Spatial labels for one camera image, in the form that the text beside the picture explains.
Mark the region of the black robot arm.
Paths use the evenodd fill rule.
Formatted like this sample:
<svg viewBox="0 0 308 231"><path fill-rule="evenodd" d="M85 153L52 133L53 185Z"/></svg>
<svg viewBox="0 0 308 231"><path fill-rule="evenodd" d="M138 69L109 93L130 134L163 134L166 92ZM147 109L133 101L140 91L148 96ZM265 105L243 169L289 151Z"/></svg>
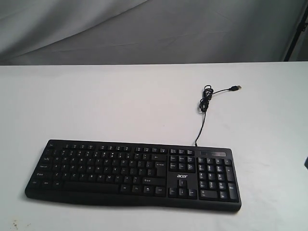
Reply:
<svg viewBox="0 0 308 231"><path fill-rule="evenodd" d="M304 166L308 170L308 157L305 159Z"/></svg>

